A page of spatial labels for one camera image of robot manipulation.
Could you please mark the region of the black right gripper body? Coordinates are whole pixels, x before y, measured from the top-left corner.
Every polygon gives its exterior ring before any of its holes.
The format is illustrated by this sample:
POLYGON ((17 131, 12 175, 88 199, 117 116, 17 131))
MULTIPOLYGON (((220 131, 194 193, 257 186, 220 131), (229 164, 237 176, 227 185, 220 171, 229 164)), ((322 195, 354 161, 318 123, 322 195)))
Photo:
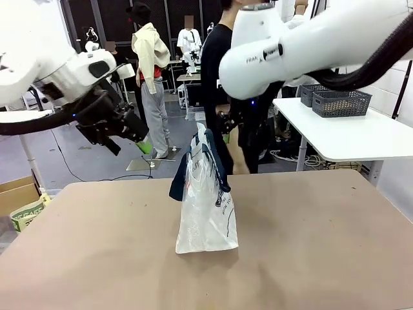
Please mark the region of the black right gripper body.
POLYGON ((229 134, 235 126, 231 113, 221 110, 217 113, 217 127, 222 134, 229 134))

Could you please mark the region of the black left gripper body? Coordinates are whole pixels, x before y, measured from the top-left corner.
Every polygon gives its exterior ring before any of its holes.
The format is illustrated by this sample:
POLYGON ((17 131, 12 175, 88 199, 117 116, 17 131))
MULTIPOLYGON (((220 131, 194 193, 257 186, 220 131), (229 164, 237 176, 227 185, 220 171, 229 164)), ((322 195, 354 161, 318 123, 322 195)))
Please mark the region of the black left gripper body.
POLYGON ((111 128, 116 136, 131 141, 143 141, 149 131, 147 125, 133 110, 117 112, 111 119, 111 128))

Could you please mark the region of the translucent shopping bag navy handles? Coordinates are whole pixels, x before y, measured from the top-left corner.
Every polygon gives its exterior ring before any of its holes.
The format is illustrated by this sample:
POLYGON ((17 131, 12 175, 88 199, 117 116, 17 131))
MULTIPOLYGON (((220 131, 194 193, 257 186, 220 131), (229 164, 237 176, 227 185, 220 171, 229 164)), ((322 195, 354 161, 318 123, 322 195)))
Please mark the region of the translucent shopping bag navy handles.
POLYGON ((169 191, 172 199, 181 202, 177 254, 226 251, 239 246, 230 191, 213 133, 198 123, 169 191))

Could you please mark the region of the clear plastic storage box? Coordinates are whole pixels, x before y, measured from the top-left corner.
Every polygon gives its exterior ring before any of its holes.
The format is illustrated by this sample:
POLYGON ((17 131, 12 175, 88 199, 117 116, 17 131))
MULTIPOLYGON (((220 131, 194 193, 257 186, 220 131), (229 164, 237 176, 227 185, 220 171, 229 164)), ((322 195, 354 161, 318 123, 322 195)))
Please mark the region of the clear plastic storage box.
POLYGON ((203 107, 188 106, 186 108, 185 119, 188 121, 205 121, 205 111, 203 107))

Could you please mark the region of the black equipment case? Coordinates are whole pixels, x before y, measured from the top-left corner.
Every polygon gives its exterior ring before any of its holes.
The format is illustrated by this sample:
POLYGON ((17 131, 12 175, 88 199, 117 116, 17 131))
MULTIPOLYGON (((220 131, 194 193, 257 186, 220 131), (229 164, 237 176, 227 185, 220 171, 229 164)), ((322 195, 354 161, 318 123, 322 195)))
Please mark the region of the black equipment case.
POLYGON ((188 105, 190 107, 202 107, 203 93, 200 83, 191 83, 186 86, 188 105))

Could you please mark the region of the person in black clothes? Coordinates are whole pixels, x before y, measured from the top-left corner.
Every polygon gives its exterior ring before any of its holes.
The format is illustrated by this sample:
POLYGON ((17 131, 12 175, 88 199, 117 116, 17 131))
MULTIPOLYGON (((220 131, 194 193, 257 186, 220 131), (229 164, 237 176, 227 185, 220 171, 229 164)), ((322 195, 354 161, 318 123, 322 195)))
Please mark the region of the person in black clothes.
POLYGON ((219 23, 206 38, 201 55, 202 105, 206 126, 214 135, 217 152, 227 174, 256 174, 259 154, 249 148, 240 147, 238 139, 241 129, 235 128, 226 144, 217 124, 217 112, 229 107, 228 97, 217 88, 219 64, 231 47, 234 22, 238 11, 246 5, 267 3, 269 0, 220 0, 222 14, 219 23))

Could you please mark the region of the background person dark clothes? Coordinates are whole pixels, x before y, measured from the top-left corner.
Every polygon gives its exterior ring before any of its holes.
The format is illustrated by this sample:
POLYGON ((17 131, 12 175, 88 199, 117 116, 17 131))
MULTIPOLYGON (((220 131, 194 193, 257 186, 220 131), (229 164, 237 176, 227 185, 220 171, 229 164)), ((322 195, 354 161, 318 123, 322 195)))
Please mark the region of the background person dark clothes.
POLYGON ((128 64, 128 59, 126 58, 126 56, 120 54, 117 51, 115 41, 107 41, 105 43, 105 50, 110 52, 114 56, 117 65, 128 64))

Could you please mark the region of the mannequin beige jacket grey pants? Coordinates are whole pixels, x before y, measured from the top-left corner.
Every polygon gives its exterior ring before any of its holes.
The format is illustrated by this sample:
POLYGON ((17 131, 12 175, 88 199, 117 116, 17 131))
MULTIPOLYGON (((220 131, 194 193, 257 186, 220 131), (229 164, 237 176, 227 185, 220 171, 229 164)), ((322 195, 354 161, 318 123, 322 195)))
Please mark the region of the mannequin beige jacket grey pants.
POLYGON ((137 55, 136 83, 157 159, 168 156, 170 131, 165 107, 162 73, 170 62, 170 52, 150 21, 148 5, 135 1, 126 9, 138 30, 132 34, 132 50, 137 55))

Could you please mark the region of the background person white shirt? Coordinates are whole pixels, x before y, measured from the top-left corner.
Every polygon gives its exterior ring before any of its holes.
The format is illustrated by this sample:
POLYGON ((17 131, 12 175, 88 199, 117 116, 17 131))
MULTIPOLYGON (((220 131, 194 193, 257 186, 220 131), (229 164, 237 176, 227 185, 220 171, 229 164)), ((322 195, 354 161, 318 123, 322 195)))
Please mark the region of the background person white shirt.
POLYGON ((184 17, 184 28, 179 32, 177 47, 182 52, 182 62, 186 68, 186 74, 197 74, 201 68, 202 42, 199 32, 194 28, 194 16, 184 17))

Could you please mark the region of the large grey plastic basket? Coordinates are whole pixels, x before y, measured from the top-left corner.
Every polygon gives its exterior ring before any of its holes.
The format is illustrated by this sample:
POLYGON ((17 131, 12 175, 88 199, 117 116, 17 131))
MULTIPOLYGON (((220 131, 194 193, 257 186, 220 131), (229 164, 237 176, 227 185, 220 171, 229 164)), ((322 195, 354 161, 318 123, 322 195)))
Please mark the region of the large grey plastic basket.
POLYGON ((372 96, 359 90, 314 92, 312 110, 322 118, 364 116, 372 96))

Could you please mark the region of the white side table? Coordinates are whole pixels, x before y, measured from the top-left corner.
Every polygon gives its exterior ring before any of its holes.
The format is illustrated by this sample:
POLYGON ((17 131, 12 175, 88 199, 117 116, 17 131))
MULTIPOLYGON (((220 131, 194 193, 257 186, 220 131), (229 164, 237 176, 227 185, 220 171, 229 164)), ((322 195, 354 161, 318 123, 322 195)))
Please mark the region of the white side table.
POLYGON ((299 98, 274 99, 274 106, 301 134, 297 171, 307 143, 327 161, 385 161, 413 157, 413 128, 372 108, 364 116, 322 118, 299 98))

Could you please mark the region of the green printed white sack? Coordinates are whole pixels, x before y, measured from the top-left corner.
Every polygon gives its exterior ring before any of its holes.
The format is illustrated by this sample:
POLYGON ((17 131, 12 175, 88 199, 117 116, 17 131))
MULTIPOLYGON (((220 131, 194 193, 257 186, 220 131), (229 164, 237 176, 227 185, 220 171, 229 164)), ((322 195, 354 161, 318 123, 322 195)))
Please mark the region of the green printed white sack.
POLYGON ((25 205, 10 214, 10 219, 16 232, 21 233, 30 223, 45 209, 51 202, 47 193, 43 193, 40 198, 28 205, 25 205))

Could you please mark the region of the brown cardboard box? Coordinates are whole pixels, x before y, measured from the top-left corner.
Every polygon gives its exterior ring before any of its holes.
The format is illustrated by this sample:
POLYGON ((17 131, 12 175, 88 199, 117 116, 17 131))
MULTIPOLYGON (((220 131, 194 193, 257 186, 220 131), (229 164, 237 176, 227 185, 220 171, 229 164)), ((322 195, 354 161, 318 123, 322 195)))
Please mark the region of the brown cardboard box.
POLYGON ((0 184, 0 217, 35 202, 40 191, 33 176, 0 184))

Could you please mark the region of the black light stand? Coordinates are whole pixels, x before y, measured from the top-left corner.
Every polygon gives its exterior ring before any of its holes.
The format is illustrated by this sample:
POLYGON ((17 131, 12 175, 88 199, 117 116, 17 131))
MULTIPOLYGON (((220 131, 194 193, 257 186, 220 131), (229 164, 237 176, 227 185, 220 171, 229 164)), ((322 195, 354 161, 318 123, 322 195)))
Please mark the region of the black light stand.
POLYGON ((401 87, 401 91, 400 91, 400 94, 399 94, 398 115, 400 114, 401 104, 403 102, 403 98, 404 98, 404 95, 405 95, 405 92, 406 92, 406 89, 407 89, 407 85, 408 85, 408 81, 409 81, 409 78, 410 78, 412 67, 413 67, 413 60, 410 60, 409 63, 408 63, 405 78, 404 78, 404 81, 403 81, 403 84, 402 84, 402 87, 401 87))

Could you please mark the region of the metal mannequin base plate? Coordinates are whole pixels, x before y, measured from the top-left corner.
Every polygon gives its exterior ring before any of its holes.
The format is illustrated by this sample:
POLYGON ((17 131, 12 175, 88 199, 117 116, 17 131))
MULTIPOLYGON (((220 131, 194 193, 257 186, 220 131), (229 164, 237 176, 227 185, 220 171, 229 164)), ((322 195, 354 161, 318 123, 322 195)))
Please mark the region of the metal mannequin base plate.
POLYGON ((145 158, 132 160, 126 168, 126 171, 149 171, 158 170, 161 165, 160 161, 147 160, 145 158))

